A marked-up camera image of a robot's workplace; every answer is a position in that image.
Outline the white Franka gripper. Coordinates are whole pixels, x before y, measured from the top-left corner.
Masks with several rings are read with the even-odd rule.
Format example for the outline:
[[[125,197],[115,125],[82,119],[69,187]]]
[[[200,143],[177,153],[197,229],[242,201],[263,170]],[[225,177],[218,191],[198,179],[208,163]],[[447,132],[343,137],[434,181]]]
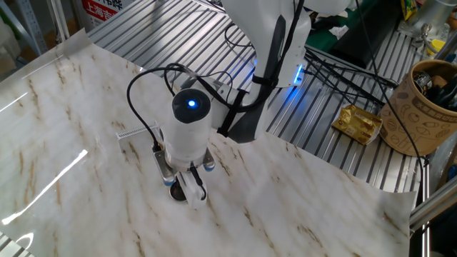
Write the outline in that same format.
[[[198,209],[206,205],[208,192],[206,185],[197,171],[178,172],[177,180],[180,183],[188,205],[192,209]]]

